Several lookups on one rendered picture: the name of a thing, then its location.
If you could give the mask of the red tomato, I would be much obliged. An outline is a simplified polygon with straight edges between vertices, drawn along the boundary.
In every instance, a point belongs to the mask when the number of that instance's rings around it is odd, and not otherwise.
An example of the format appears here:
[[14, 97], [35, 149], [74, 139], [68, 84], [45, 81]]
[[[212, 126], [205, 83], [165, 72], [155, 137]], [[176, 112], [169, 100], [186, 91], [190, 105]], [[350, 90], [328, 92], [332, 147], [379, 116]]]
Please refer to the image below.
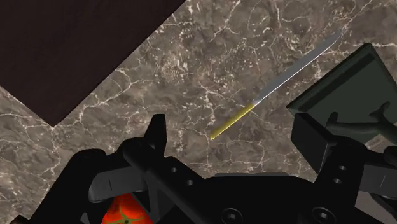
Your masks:
[[129, 193], [116, 196], [101, 224], [153, 224], [151, 218]]

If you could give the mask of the yellow-handled kitchen knife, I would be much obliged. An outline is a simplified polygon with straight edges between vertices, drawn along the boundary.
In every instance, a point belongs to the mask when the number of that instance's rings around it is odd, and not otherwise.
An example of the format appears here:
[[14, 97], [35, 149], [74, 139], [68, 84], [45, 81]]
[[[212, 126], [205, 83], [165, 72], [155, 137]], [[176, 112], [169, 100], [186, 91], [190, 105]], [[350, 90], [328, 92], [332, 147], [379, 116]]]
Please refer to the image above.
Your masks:
[[290, 80], [294, 75], [299, 73], [302, 69], [307, 67], [311, 62], [317, 59], [330, 47], [332, 47], [341, 37], [343, 29], [335, 31], [332, 35], [318, 44], [315, 49], [305, 54], [301, 59], [296, 61], [292, 66], [283, 71], [280, 75], [275, 77], [269, 84], [267, 84], [249, 104], [244, 106], [239, 112], [229, 118], [224, 124], [220, 125], [211, 132], [210, 139], [213, 140], [222, 134], [226, 129], [231, 127], [236, 121], [240, 120], [244, 115], [255, 108], [262, 100], [267, 98], [271, 93], [275, 92], [279, 87]]

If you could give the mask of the dark green square tray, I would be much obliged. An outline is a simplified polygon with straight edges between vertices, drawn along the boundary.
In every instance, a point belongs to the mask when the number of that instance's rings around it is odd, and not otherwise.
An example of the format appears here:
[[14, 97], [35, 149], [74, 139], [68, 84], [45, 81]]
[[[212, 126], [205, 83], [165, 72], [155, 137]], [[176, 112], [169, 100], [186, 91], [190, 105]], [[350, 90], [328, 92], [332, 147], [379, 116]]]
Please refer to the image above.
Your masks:
[[323, 127], [332, 113], [338, 123], [376, 123], [370, 113], [389, 102], [387, 121], [397, 127], [397, 82], [370, 43], [361, 45], [340, 64], [287, 105], [292, 115], [308, 113]]

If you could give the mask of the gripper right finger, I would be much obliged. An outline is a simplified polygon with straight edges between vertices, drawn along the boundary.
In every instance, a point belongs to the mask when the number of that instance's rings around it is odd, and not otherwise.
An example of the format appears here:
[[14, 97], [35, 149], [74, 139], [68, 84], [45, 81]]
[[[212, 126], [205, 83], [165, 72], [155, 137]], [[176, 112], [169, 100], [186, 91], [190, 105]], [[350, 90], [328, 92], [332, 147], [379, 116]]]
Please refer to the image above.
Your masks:
[[291, 141], [317, 173], [297, 224], [383, 224], [356, 208], [360, 191], [397, 220], [397, 146], [371, 151], [307, 113], [295, 115]]

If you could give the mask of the dark green figure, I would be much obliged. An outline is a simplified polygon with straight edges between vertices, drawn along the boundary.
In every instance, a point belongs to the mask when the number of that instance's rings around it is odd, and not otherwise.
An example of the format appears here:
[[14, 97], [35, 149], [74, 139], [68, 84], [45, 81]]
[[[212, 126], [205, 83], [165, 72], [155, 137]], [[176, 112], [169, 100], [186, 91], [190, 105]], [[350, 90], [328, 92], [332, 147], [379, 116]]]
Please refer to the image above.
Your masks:
[[376, 133], [397, 145], [397, 126], [391, 123], [384, 115], [390, 102], [383, 103], [379, 109], [371, 112], [368, 116], [376, 119], [376, 122], [346, 123], [338, 122], [338, 113], [333, 112], [326, 121], [326, 127], [332, 129], [346, 130], [357, 134]]

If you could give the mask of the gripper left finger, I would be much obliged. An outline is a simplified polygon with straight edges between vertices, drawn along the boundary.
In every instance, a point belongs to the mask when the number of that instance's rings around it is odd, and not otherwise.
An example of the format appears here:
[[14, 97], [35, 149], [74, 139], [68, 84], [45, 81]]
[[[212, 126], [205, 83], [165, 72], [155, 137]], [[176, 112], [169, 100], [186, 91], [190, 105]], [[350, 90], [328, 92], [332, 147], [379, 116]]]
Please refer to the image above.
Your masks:
[[118, 196], [135, 199], [153, 224], [205, 224], [197, 173], [165, 157], [165, 115], [153, 115], [143, 137], [125, 140], [108, 155], [101, 149], [75, 153], [31, 218], [10, 224], [101, 224]]

